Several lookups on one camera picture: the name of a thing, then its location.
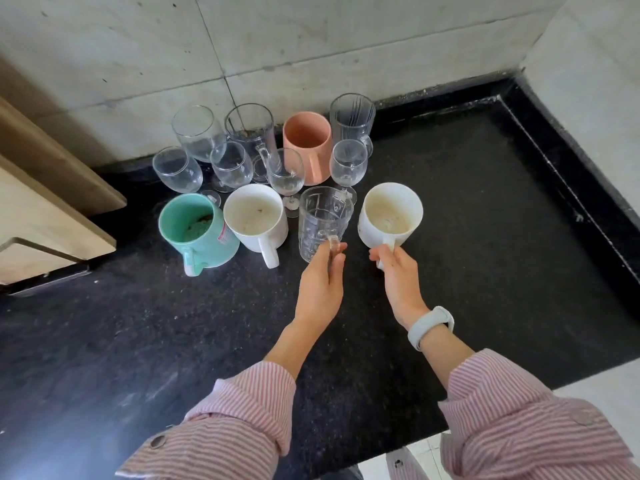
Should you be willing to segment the person's right hand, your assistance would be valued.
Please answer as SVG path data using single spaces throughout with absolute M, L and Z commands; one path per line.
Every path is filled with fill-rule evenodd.
M 417 262 L 399 246 L 394 248 L 394 255 L 396 265 L 383 269 L 385 290 L 396 321 L 408 331 L 430 309 L 421 295 Z

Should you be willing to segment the person's left hand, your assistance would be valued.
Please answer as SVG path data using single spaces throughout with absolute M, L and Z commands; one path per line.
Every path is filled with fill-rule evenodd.
M 338 242 L 337 250 L 332 251 L 329 241 L 322 243 L 301 275 L 294 323 L 300 324 L 306 334 L 315 339 L 339 311 L 343 295 L 333 295 L 331 291 L 331 267 L 333 257 L 344 254 L 347 246 L 345 242 Z

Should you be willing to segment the white ceramic mug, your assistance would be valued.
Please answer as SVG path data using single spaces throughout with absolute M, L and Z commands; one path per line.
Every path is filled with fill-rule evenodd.
M 420 197 L 406 185 L 385 182 L 365 196 L 358 218 L 358 236 L 369 249 L 386 244 L 400 247 L 420 225 L 424 209 Z
M 277 250 L 289 234 L 281 196 L 264 184 L 248 184 L 229 195 L 223 206 L 228 227 L 247 249 L 260 253 L 269 269 L 279 266 Z

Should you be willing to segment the textured clear glass mug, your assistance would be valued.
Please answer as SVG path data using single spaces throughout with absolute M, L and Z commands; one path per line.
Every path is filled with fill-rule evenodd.
M 319 185 L 304 190 L 298 220 L 299 251 L 304 261 L 309 263 L 331 236 L 342 240 L 354 207 L 353 199 L 343 189 Z

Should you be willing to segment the person's left forearm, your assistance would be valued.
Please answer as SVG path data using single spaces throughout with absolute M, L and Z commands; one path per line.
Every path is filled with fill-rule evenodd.
M 147 439 L 116 471 L 134 480 L 272 480 L 290 450 L 295 373 L 329 319 L 296 317 L 267 357 L 218 379 L 183 422 Z

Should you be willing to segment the person's right forearm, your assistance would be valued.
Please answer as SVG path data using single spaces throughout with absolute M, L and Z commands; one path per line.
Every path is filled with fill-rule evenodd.
M 491 349 L 438 325 L 420 348 L 439 379 L 449 433 L 441 461 L 457 480 L 640 480 L 620 434 L 590 402 L 556 395 Z

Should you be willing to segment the white wristband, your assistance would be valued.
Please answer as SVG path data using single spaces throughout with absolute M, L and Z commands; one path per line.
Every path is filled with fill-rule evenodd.
M 454 329 L 454 318 L 443 306 L 436 306 L 412 324 L 407 338 L 414 349 L 421 351 L 420 341 L 429 331 L 438 325 L 446 325 L 450 332 Z

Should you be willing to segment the pink plastic mug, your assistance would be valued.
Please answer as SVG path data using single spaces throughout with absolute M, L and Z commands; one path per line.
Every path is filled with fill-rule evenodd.
M 322 114 L 302 111 L 283 126 L 284 147 L 297 151 L 305 168 L 305 186 L 324 183 L 330 177 L 333 138 L 329 120 Z

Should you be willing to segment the ribbed clear glass tumbler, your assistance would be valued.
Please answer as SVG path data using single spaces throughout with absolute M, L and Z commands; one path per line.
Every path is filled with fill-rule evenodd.
M 358 93 L 342 94 L 330 105 L 333 145 L 347 139 L 360 141 L 370 158 L 373 144 L 370 137 L 376 106 L 371 99 Z

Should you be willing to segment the teal plastic mug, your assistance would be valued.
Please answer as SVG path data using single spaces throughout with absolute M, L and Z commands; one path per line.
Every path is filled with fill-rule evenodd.
M 164 240 L 181 254 L 184 272 L 190 277 L 226 264 L 240 245 L 222 210 L 200 193 L 182 194 L 167 202 L 158 228 Z

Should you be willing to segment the tall clear glass mug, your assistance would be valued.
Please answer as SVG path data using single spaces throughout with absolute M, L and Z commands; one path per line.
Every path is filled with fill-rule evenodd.
M 254 168 L 252 181 L 267 184 L 265 161 L 277 151 L 275 122 L 270 110 L 261 104 L 240 104 L 226 115 L 224 125 L 229 138 L 240 143 L 250 157 Z

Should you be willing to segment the large clear wine glass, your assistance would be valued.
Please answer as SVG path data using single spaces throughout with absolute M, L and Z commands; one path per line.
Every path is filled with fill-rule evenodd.
M 172 118 L 172 129 L 184 151 L 199 162 L 209 164 L 215 150 L 226 149 L 226 133 L 207 106 L 181 108 Z

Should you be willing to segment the light wooden cabinet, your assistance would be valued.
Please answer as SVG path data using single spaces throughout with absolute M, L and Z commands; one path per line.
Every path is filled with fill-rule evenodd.
M 90 273 L 116 239 L 90 217 L 126 198 L 0 96 L 0 296 Z

